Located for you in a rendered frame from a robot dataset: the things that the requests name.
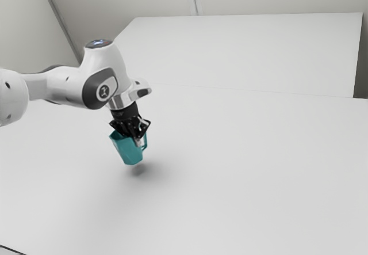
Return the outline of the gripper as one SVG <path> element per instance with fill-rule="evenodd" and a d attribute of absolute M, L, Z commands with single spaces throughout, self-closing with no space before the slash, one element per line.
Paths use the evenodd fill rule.
<path fill-rule="evenodd" d="M 113 120 L 109 125 L 120 135 L 130 136 L 130 132 L 136 146 L 141 146 L 141 139 L 144 137 L 151 121 L 143 119 L 139 114 L 136 103 L 130 104 L 128 107 L 110 111 Z M 130 120 L 130 132 L 123 122 Z"/>

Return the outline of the teal faceted mug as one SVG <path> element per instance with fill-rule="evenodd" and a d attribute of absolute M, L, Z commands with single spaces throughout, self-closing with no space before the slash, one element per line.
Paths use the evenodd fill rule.
<path fill-rule="evenodd" d="M 113 131 L 109 138 L 126 165 L 135 165 L 143 160 L 143 151 L 148 146 L 146 134 L 140 139 L 138 146 L 133 138 L 123 136 L 117 131 Z"/>

